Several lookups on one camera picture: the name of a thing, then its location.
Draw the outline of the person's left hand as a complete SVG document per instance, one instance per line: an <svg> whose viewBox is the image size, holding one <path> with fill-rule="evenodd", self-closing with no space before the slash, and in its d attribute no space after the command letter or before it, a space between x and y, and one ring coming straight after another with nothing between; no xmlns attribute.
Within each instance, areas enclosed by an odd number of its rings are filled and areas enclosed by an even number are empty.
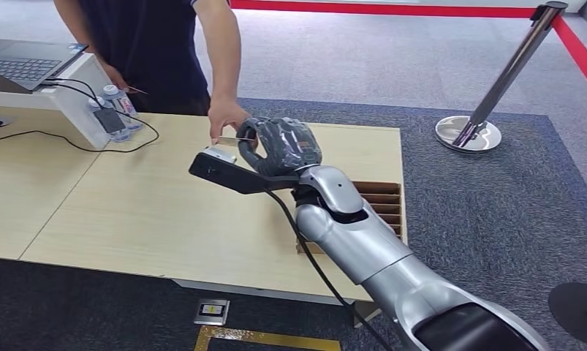
<svg viewBox="0 0 587 351"><path fill-rule="evenodd" d="M211 144L216 145L225 127L237 130L249 114L238 104L236 97L212 96L208 109Z"/></svg>

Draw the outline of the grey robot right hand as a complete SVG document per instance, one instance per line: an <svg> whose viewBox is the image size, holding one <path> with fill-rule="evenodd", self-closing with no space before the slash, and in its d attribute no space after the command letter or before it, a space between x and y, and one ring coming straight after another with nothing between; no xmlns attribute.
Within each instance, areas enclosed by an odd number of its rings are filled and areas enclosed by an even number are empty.
<svg viewBox="0 0 587 351"><path fill-rule="evenodd" d="M240 155L264 176L289 176L322 163L322 151L313 132L294 118L247 118L236 138Z"/></svg>

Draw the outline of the person's right hand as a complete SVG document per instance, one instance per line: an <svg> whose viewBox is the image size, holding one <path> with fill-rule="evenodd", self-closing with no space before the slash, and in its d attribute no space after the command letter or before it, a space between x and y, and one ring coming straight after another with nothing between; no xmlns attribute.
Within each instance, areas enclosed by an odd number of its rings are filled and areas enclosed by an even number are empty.
<svg viewBox="0 0 587 351"><path fill-rule="evenodd" d="M115 85L119 90L124 92L127 92L129 90L128 84L122 77L121 73L115 67L109 65L104 61L100 61L99 63L101 64L103 70L106 72L107 76L109 77L113 85Z"/></svg>

